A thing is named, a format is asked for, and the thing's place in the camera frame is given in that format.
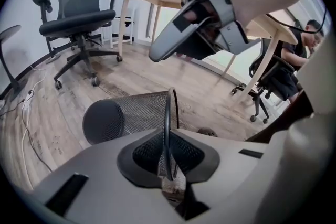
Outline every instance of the wooden floor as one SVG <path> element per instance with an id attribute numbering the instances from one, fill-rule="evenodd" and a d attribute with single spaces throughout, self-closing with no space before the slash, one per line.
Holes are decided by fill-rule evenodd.
<path id="1" fill-rule="evenodd" d="M 67 50 L 55 62 L 37 67 L 47 71 L 32 70 L 20 96 L 3 108 L 2 112 L 13 109 L 48 72 L 45 80 L 35 87 L 29 130 L 38 153 L 52 170 L 90 146 L 82 132 L 82 118 L 86 109 L 101 99 L 174 87 L 182 126 L 188 130 L 211 127 L 220 137 L 244 140 L 265 127 L 261 120 L 251 123 L 251 113 L 247 113 L 243 105 L 237 111 L 229 109 L 232 101 L 229 92 L 234 85 L 217 74 L 175 56 L 154 63 L 148 58 L 148 47 L 124 45 L 123 48 L 121 63 L 117 63 L 114 56 L 91 60 L 101 79 L 100 87 L 91 86 L 85 64 L 81 62 L 60 78 L 61 90 L 54 88 L 53 76 L 66 63 L 66 57 L 73 54 Z M 20 104 L 18 109 L 0 118 L 0 158 L 12 182 L 29 191 L 31 186 L 20 148 L 24 131 Z M 49 171 L 34 154 L 28 136 L 24 140 L 24 154 L 34 187 Z"/>

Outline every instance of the coat rack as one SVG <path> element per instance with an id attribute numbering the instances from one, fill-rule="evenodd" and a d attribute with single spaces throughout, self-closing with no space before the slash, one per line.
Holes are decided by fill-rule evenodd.
<path id="1" fill-rule="evenodd" d="M 41 19 L 42 19 L 42 23 L 46 23 L 47 22 L 47 14 L 46 14 L 46 10 L 44 8 L 41 8 Z M 46 61 L 46 63 L 51 63 L 53 61 L 55 61 L 56 59 L 58 59 L 60 57 L 60 55 L 56 55 L 57 52 L 62 51 L 63 49 L 59 48 L 51 48 L 50 42 L 55 40 L 57 38 L 51 38 L 51 37 L 46 37 L 46 42 L 47 42 L 47 46 L 48 46 L 48 50 L 49 50 L 49 54 L 50 54 L 50 58 Z"/>

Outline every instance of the black shirt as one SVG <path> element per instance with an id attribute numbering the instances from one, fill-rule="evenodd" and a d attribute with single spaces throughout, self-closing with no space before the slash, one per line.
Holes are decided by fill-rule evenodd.
<path id="1" fill-rule="evenodd" d="M 290 44 L 290 43 L 287 43 L 287 42 L 279 41 L 274 54 L 278 57 L 281 57 L 282 48 L 286 48 L 286 49 L 288 49 L 289 52 L 291 52 L 293 54 L 296 54 L 297 56 L 307 58 L 307 51 L 302 44 L 301 32 L 297 31 L 297 30 L 294 30 L 294 29 L 289 29 L 289 30 L 292 31 L 292 33 L 294 34 L 294 36 L 298 40 L 298 43 L 296 45 L 293 45 L 293 44 Z M 298 66 L 293 66 L 293 67 L 294 67 L 295 70 L 300 69 L 300 67 L 298 67 Z"/>

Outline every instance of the black mesh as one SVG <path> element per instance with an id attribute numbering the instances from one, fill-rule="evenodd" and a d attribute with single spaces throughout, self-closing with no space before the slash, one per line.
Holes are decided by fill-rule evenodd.
<path id="1" fill-rule="evenodd" d="M 58 0 L 57 19 L 99 12 L 99 0 Z"/>
<path id="2" fill-rule="evenodd" d="M 98 144 L 150 129 L 164 130 L 166 103 L 169 96 L 171 96 L 170 128 L 177 128 L 179 126 L 178 107 L 171 90 L 106 99 L 94 103 L 84 115 L 84 135 L 90 144 Z M 163 145 L 163 133 L 160 139 Z M 165 160 L 161 155 L 159 175 L 166 176 L 165 170 Z M 172 156 L 171 171 L 175 177 L 177 165 Z"/>
<path id="3" fill-rule="evenodd" d="M 158 163 L 162 154 L 162 134 L 158 134 L 133 151 L 133 159 L 137 165 L 157 175 Z"/>
<path id="4" fill-rule="evenodd" d="M 203 151 L 173 133 L 170 134 L 170 145 L 171 152 L 184 175 L 204 159 Z"/>

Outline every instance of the black office chair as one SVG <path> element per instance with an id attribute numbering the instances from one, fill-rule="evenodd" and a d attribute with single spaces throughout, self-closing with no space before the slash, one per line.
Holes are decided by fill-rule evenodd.
<path id="1" fill-rule="evenodd" d="M 268 45 L 270 43 L 269 39 L 262 39 L 261 40 L 261 49 L 260 49 L 260 55 L 252 62 L 251 66 L 249 67 L 249 75 L 252 78 L 255 72 L 257 71 L 258 67 L 261 64 L 261 61 L 263 60 L 266 51 L 268 49 Z M 286 101 L 287 97 L 283 96 L 281 92 L 277 88 L 276 84 L 276 78 L 274 78 L 274 74 L 282 67 L 285 67 L 290 72 L 294 72 L 294 67 L 292 67 L 289 63 L 282 60 L 280 57 L 273 55 L 269 65 L 267 66 L 264 74 L 260 77 L 258 80 L 257 86 L 257 92 L 254 90 L 251 90 L 248 94 L 252 96 L 252 100 L 255 103 L 256 106 L 256 114 L 252 115 L 250 120 L 252 122 L 255 122 L 257 120 L 257 116 L 259 115 L 259 107 L 262 108 L 264 111 L 266 118 L 263 120 L 263 123 L 267 123 L 269 119 L 268 112 L 266 110 L 265 104 L 263 103 L 262 99 L 260 98 L 261 94 L 267 90 L 268 92 L 265 95 L 266 99 L 269 99 L 271 94 L 274 93 L 278 98 L 280 98 L 283 101 Z M 231 94 L 234 95 L 238 90 L 243 91 L 245 89 L 246 85 L 244 83 L 234 87 L 231 91 Z"/>
<path id="2" fill-rule="evenodd" d="M 52 11 L 50 0 L 33 0 L 39 6 L 44 5 L 47 12 Z M 100 81 L 92 68 L 89 57 L 117 55 L 117 61 L 122 61 L 118 52 L 86 49 L 86 40 L 96 43 L 90 38 L 91 32 L 103 26 L 109 26 L 115 17 L 113 3 L 109 10 L 99 9 L 99 0 L 58 0 L 59 10 L 57 20 L 43 23 L 40 33 L 45 37 L 70 38 L 80 48 L 80 52 L 67 58 L 67 64 L 54 76 L 57 90 L 62 88 L 58 78 L 80 60 L 83 60 L 89 69 L 91 84 L 98 86 Z"/>

